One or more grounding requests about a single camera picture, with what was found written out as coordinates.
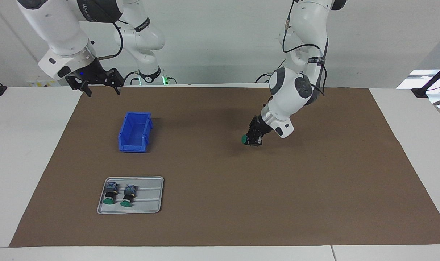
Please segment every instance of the green push button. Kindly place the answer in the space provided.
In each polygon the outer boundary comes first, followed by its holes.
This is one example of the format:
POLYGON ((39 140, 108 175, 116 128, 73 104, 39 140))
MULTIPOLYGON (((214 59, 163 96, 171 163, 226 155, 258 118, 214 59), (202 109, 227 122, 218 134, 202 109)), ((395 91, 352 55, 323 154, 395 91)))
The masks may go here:
POLYGON ((124 207, 131 207, 132 206, 132 204, 129 201, 126 201, 126 200, 122 201, 120 203, 120 205, 122 205, 124 207))
POLYGON ((114 200, 111 199, 111 198, 105 198, 105 199, 103 200, 103 203, 104 203, 104 204, 107 204, 107 205, 112 205, 112 204, 114 203, 114 200))

